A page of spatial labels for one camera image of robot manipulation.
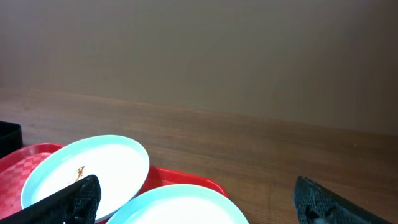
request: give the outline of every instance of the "wood grain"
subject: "wood grain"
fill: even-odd
[[[394,136],[7,88],[0,88],[0,119],[22,125],[24,144],[133,138],[153,165],[219,182],[250,223],[298,223],[292,194],[299,175],[398,222]]]

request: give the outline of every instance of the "red checkered tray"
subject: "red checkered tray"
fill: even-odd
[[[30,173],[63,145],[42,143],[23,147],[0,159],[0,219],[22,209],[21,190]],[[139,194],[170,184],[196,184],[228,196],[216,182],[183,172],[151,166]]]

